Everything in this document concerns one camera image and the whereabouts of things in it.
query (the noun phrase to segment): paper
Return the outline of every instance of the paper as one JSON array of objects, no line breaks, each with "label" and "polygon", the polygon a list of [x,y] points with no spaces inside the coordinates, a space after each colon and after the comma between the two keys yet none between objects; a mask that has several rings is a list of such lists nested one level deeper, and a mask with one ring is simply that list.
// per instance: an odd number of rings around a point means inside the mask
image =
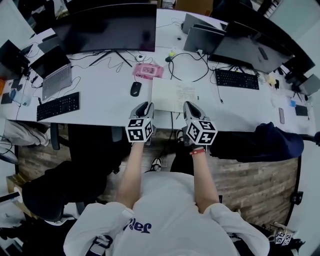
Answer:
[{"label": "paper", "polygon": [[153,78],[151,101],[155,110],[183,113],[184,103],[198,104],[198,96],[189,82]]}]

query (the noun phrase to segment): pink package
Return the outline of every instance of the pink package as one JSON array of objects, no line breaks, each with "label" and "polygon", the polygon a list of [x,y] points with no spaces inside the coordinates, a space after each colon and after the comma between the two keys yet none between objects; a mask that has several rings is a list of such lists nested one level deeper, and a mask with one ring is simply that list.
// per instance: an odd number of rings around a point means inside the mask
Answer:
[{"label": "pink package", "polygon": [[136,64],[133,75],[139,78],[152,80],[153,78],[162,78],[164,68],[153,64]]}]

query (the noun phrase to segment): wooden floor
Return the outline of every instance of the wooden floor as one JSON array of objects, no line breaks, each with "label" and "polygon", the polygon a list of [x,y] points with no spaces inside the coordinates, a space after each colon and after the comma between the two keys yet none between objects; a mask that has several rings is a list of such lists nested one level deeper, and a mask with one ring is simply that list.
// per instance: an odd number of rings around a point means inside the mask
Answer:
[{"label": "wooden floor", "polygon": [[[142,158],[142,171],[150,169],[151,161],[158,156],[168,138],[167,132],[158,132],[151,145],[146,146]],[[172,150],[169,143],[167,151]],[[175,154],[162,158],[161,171],[169,172]],[[61,146],[55,151],[47,147],[19,147],[19,171],[31,180],[44,171],[70,160],[69,148]],[[290,196],[294,191],[298,159],[281,162],[240,163],[235,160],[218,159],[207,153],[209,168],[223,203],[231,210],[240,209],[248,222],[262,225],[273,222],[284,223],[290,208]],[[125,159],[118,174],[108,176],[107,187],[100,196],[103,201],[112,201],[119,180],[126,167]]]}]

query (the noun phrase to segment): wristband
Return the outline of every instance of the wristband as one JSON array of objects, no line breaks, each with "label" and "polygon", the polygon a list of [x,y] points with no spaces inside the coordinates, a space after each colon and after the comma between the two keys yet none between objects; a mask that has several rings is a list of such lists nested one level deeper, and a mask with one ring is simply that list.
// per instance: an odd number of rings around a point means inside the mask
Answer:
[{"label": "wristband", "polygon": [[200,154],[200,153],[204,153],[204,152],[206,152],[206,150],[204,148],[200,148],[200,149],[196,149],[194,151],[191,151],[190,155],[192,156],[192,155],[196,155],[196,154]]}]

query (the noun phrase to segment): black keyboard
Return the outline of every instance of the black keyboard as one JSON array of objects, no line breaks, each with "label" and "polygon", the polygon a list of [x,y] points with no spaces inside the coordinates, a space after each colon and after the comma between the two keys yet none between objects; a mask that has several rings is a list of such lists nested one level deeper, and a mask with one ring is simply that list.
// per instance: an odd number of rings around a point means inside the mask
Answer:
[{"label": "black keyboard", "polygon": [[214,72],[218,86],[259,90],[258,77],[256,75],[222,69],[216,69]]},{"label": "black keyboard", "polygon": [[36,120],[40,121],[79,109],[79,92],[75,92],[37,106]]}]

